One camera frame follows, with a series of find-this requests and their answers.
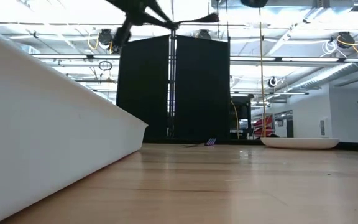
white dish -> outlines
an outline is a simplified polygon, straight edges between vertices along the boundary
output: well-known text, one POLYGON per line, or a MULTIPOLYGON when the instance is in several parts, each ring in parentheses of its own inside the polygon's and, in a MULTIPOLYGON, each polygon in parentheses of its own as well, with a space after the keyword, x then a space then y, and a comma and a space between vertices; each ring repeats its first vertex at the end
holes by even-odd
POLYGON ((260 138, 267 147, 280 149, 332 149, 339 139, 328 138, 260 138))

white wall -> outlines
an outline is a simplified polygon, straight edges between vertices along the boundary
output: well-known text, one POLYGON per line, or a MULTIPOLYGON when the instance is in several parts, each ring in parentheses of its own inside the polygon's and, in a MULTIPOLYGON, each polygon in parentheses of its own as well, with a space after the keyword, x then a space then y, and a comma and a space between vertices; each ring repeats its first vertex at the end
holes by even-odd
POLYGON ((145 127, 0 37, 0 220, 138 150, 145 127))
MULTIPOLYGON (((329 86, 321 90, 310 90, 309 95, 293 95, 287 103, 273 103, 267 113, 281 113, 293 110, 293 129, 296 138, 331 138, 331 109, 329 106, 329 86), (326 135, 321 135, 320 120, 326 118, 326 135)), ((262 109, 253 110, 252 114, 261 114, 262 109)))
POLYGON ((333 137, 358 142, 358 89, 330 87, 333 137))

metal pole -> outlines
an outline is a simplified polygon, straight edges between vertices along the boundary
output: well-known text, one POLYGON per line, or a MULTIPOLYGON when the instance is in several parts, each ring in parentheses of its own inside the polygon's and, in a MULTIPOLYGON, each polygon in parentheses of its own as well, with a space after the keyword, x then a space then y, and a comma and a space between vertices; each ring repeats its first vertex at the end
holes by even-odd
POLYGON ((170 76, 169 76, 169 113, 168 113, 168 137, 174 137, 174 125, 173 120, 175 117, 175 43, 176 43, 176 32, 173 30, 171 31, 170 36, 170 76))

small device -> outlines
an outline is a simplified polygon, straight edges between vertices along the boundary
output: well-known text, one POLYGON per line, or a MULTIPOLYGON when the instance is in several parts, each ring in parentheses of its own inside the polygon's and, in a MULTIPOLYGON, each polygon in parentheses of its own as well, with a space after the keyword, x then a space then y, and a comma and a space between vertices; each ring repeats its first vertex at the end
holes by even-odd
POLYGON ((268 85, 270 88, 273 88, 273 87, 277 86, 277 78, 276 78, 276 77, 270 78, 270 79, 267 81, 267 85, 268 85))
POLYGON ((102 29, 99 34, 99 43, 105 46, 109 46, 113 40, 113 35, 111 35, 111 29, 102 29))
POLYGON ((343 49, 348 49, 349 47, 352 47, 352 44, 354 44, 354 39, 351 36, 349 32, 339 32, 339 36, 337 38, 339 41, 337 42, 338 47, 343 49))
POLYGON ((268 0, 241 0, 241 3, 248 7, 261 8, 266 6, 268 0))

wooden tabletop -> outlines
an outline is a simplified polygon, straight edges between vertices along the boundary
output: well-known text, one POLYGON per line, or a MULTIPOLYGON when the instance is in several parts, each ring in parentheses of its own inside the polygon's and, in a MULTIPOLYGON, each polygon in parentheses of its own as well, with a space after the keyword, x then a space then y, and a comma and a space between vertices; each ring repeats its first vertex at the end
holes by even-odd
POLYGON ((145 144, 2 223, 358 223, 358 152, 145 144))

